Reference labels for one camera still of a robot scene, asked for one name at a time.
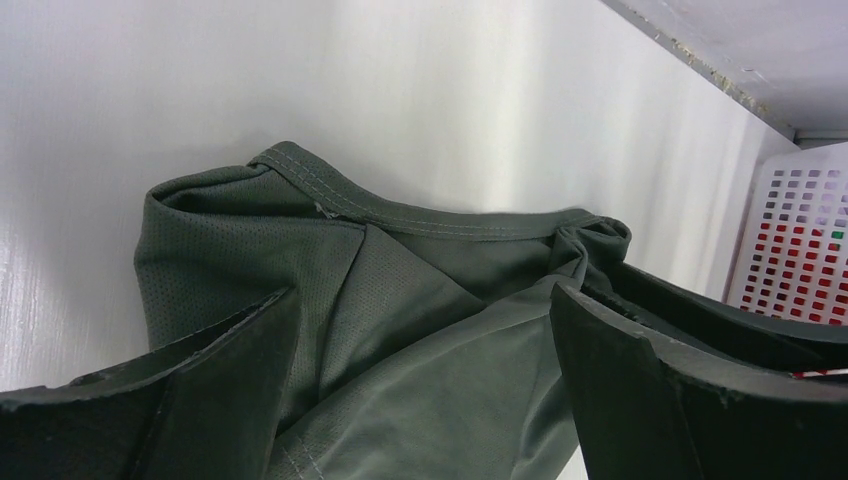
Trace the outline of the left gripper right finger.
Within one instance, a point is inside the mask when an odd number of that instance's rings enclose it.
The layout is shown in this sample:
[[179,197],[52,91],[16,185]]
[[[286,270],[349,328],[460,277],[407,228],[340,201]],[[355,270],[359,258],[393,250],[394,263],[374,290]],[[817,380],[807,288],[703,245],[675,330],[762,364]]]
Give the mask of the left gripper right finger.
[[550,320],[592,479],[843,479],[847,330],[711,300],[626,264]]

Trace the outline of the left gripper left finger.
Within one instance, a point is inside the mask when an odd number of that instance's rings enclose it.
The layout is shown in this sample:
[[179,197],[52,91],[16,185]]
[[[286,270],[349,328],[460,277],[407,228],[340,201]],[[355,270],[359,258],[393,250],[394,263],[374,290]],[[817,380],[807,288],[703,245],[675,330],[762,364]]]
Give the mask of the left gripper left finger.
[[298,334],[282,290],[148,354],[1,396],[5,479],[260,479]]

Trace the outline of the dark grey t shirt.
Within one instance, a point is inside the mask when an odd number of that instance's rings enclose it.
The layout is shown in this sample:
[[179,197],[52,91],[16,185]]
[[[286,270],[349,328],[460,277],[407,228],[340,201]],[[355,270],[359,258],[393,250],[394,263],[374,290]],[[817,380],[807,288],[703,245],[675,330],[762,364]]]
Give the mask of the dark grey t shirt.
[[578,439],[550,295],[631,237],[582,209],[392,202],[282,142],[153,188],[135,270],[152,347],[297,292],[271,479],[554,479]]

